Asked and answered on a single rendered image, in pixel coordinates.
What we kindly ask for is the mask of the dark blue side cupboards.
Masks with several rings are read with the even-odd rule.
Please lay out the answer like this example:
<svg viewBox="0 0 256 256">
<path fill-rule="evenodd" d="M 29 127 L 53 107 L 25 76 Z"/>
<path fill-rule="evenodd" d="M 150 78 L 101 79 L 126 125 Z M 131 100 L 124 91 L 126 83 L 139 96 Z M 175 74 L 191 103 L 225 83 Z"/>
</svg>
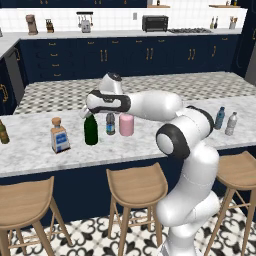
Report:
<svg viewBox="0 0 256 256">
<path fill-rule="evenodd" d="M 17 106 L 4 59 L 0 60 L 0 115 L 12 115 Z"/>
</svg>

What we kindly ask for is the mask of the dark tall fridge cabinet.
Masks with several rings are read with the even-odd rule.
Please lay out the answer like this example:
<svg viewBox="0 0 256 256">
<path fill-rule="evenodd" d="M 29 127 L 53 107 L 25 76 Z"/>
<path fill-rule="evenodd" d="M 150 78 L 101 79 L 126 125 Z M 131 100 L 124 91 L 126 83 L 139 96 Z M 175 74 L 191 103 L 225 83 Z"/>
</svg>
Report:
<svg viewBox="0 0 256 256">
<path fill-rule="evenodd" d="M 238 0 L 238 5 L 245 8 L 247 13 L 237 41 L 231 70 L 244 78 L 256 44 L 256 0 Z"/>
</svg>

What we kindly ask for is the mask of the square bottle with blue label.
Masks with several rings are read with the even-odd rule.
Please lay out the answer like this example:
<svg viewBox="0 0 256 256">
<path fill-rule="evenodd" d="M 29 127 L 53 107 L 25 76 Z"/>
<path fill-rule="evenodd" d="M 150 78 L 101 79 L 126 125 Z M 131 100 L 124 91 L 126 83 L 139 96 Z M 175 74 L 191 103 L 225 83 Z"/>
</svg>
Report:
<svg viewBox="0 0 256 256">
<path fill-rule="evenodd" d="M 68 150 L 70 148 L 66 129 L 61 125 L 61 118 L 52 119 L 53 128 L 51 129 L 51 144 L 55 153 Z"/>
</svg>

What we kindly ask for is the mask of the wooden bar stool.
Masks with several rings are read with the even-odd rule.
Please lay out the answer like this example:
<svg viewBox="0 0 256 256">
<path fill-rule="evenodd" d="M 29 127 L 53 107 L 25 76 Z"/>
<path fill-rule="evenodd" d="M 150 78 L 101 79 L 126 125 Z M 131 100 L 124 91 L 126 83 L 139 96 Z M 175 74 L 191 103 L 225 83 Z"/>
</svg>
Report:
<svg viewBox="0 0 256 256">
<path fill-rule="evenodd" d="M 156 216 L 156 205 L 168 192 L 168 183 L 158 162 L 151 166 L 106 170 L 111 192 L 108 237 L 112 226 L 120 227 L 118 256 L 123 256 L 127 229 L 129 227 L 155 224 L 157 245 L 162 244 L 162 225 Z M 146 208 L 147 220 L 131 218 L 132 209 Z"/>
<path fill-rule="evenodd" d="M 0 185 L 0 253 L 11 256 L 10 250 L 21 248 L 26 255 L 26 247 L 41 243 L 48 256 L 54 256 L 50 245 L 53 231 L 44 232 L 40 220 L 48 209 L 52 211 L 50 227 L 57 220 L 69 245 L 72 241 L 53 197 L 54 177 L 42 181 L 22 182 L 12 185 Z M 25 243 L 21 229 L 32 225 L 38 241 Z"/>
<path fill-rule="evenodd" d="M 244 256 L 256 208 L 256 159 L 248 152 L 221 156 L 217 179 L 226 186 L 225 196 L 218 212 L 218 221 L 207 245 L 207 256 L 226 211 L 245 207 L 248 210 L 241 256 Z"/>
</svg>

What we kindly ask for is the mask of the blue plastic bottle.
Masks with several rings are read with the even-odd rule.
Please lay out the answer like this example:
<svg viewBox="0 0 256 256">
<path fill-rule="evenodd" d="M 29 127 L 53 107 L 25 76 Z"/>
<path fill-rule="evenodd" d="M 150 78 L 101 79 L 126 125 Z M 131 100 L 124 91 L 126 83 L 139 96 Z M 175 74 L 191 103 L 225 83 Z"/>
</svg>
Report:
<svg viewBox="0 0 256 256">
<path fill-rule="evenodd" d="M 216 115 L 216 119 L 215 119 L 215 124 L 214 124 L 214 128 L 216 130 L 220 130 L 222 127 L 222 123 L 225 117 L 225 108 L 221 107 Z"/>
</svg>

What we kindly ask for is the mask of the small dark bottle blue label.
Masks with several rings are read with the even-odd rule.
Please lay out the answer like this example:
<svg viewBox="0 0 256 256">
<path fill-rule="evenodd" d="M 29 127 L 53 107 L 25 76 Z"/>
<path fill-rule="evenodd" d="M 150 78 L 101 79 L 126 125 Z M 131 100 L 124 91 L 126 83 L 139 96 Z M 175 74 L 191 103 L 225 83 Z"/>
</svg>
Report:
<svg viewBox="0 0 256 256">
<path fill-rule="evenodd" d="M 106 133 L 108 135 L 115 134 L 115 116 L 113 113 L 108 113 L 106 116 Z"/>
</svg>

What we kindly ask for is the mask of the clear grey plastic bottle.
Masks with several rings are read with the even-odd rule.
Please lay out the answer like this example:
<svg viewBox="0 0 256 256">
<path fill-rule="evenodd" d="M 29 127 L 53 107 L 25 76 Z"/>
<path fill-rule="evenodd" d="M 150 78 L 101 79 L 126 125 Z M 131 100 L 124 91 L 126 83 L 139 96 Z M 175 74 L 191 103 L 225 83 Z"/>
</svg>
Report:
<svg viewBox="0 0 256 256">
<path fill-rule="evenodd" d="M 233 134 L 236 123 L 237 123 L 237 113 L 233 112 L 227 122 L 227 127 L 225 129 L 226 135 L 231 136 Z"/>
</svg>

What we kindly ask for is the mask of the dark blue base cupboards run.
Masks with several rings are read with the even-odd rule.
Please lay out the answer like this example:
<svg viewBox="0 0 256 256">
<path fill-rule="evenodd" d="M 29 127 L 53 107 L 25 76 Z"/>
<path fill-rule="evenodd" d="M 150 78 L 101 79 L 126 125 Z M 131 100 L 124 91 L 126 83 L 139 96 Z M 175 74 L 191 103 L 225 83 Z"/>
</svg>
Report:
<svg viewBox="0 0 256 256">
<path fill-rule="evenodd" d="M 237 35 L 186 35 L 20 42 L 30 83 L 120 76 L 229 71 Z"/>
</svg>

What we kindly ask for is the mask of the brown coffee machine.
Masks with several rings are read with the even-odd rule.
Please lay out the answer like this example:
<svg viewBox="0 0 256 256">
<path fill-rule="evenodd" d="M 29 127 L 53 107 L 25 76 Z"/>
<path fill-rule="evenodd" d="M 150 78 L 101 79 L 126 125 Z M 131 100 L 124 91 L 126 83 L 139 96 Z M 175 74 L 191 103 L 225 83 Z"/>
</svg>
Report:
<svg viewBox="0 0 256 256">
<path fill-rule="evenodd" d="M 28 30 L 29 30 L 28 34 L 29 35 L 37 35 L 38 30 L 37 30 L 37 26 L 36 26 L 35 16 L 32 14 L 27 15 L 26 21 L 27 21 Z"/>
</svg>

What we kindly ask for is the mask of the pink cylinder container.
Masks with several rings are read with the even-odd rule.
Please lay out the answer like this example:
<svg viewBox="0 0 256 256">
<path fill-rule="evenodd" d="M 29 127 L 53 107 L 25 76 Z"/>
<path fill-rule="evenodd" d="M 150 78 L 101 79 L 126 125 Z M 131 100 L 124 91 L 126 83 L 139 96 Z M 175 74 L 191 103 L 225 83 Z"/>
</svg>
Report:
<svg viewBox="0 0 256 256">
<path fill-rule="evenodd" d="M 119 116 L 119 132 L 122 136 L 131 136 L 134 133 L 134 117 L 122 113 Z"/>
</svg>

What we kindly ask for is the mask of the dark blue kitchen island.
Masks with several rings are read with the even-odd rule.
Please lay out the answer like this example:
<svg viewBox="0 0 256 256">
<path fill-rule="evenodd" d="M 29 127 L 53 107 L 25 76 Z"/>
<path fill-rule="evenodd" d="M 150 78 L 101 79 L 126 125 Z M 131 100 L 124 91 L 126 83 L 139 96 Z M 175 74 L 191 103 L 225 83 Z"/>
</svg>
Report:
<svg viewBox="0 0 256 256">
<path fill-rule="evenodd" d="M 183 162 L 173 157 L 162 157 L 140 161 L 130 161 L 109 165 L 63 169 L 37 174 L 0 177 L 0 185 L 20 182 L 40 181 L 54 177 L 54 199 L 65 223 L 108 216 L 110 209 L 110 190 L 106 170 L 122 170 L 143 167 L 159 162 L 171 191 L 181 172 Z"/>
</svg>

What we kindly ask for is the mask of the dark blue wall cupboards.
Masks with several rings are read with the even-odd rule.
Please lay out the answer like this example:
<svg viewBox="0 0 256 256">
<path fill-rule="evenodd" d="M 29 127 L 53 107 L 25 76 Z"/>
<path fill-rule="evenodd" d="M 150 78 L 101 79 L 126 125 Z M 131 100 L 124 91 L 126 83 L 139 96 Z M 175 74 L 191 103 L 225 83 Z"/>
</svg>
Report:
<svg viewBox="0 0 256 256">
<path fill-rule="evenodd" d="M 146 8 L 147 0 L 0 0 L 0 8 Z"/>
</svg>

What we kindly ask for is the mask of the rail with hanging tools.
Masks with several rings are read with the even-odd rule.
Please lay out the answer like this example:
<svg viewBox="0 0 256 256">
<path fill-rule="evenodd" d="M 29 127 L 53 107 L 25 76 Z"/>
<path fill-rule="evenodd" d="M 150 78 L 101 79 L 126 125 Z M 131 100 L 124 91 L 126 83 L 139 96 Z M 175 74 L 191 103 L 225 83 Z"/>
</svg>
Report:
<svg viewBox="0 0 256 256">
<path fill-rule="evenodd" d="M 89 25 L 93 26 L 93 23 L 92 23 L 93 12 L 76 12 L 76 14 L 78 15 L 78 27 L 79 28 L 81 28 L 81 26 L 82 26 L 82 21 L 86 20 L 87 15 L 89 15 L 91 17 L 91 21 L 89 22 Z"/>
</svg>

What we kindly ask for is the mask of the black gas hob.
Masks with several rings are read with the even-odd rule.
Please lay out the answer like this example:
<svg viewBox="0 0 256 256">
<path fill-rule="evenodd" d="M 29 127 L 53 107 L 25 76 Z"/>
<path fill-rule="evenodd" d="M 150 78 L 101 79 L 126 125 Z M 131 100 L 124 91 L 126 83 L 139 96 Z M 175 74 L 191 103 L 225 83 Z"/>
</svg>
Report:
<svg viewBox="0 0 256 256">
<path fill-rule="evenodd" d="M 205 28 L 179 28 L 179 29 L 168 29 L 170 33 L 183 34 L 183 33 L 212 33 L 211 30 Z"/>
</svg>

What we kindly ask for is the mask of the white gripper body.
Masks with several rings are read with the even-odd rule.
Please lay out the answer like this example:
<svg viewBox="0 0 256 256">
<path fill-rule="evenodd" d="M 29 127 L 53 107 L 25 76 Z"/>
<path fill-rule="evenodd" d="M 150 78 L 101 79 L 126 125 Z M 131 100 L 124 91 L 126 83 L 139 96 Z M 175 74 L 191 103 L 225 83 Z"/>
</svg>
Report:
<svg viewBox="0 0 256 256">
<path fill-rule="evenodd" d="M 90 111 L 90 109 L 88 108 L 87 105 L 84 105 L 82 107 L 82 109 L 80 110 L 79 112 L 79 116 L 82 118 L 82 119 L 85 119 L 87 117 L 90 117 L 92 115 L 92 112 Z"/>
</svg>

